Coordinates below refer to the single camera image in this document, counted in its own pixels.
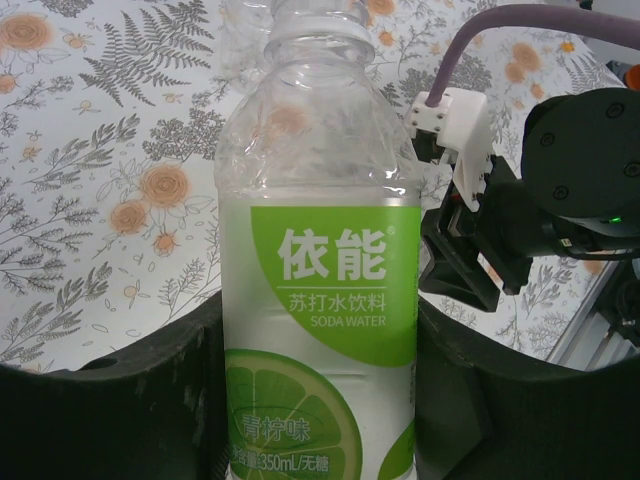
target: clear plastic bottle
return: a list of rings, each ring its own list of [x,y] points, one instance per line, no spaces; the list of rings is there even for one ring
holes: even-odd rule
[[[235,479],[413,460],[421,175],[356,0],[276,0],[271,73],[216,155]]]
[[[238,91],[251,91],[267,71],[264,48],[273,25],[271,0],[226,0],[222,74]]]

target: bottle cap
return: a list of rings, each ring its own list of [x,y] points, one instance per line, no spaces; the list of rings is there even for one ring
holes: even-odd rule
[[[626,83],[627,87],[631,90],[640,91],[640,65],[631,67],[624,76],[624,83]]]

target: floral tablecloth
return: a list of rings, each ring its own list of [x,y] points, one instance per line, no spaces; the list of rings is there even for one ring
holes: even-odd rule
[[[369,0],[368,69],[404,113],[458,28],[498,0]],[[220,288],[213,166],[240,100],[219,75],[217,0],[0,0],[0,362],[79,368],[186,314]],[[517,170],[528,111],[616,85],[562,33],[478,35],[453,85],[485,92],[495,147]],[[425,169],[424,206],[446,170]],[[544,358],[603,266],[535,263],[485,315],[430,299]]]

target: lime illustration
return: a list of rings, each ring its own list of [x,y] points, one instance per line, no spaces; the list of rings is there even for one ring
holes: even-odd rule
[[[243,480],[359,480],[362,443],[340,392],[288,357],[228,350],[231,468]]]

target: bottle neck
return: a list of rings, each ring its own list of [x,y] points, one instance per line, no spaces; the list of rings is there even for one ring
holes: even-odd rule
[[[364,68],[375,52],[361,0],[273,0],[274,26],[265,50],[274,65],[346,61]]]

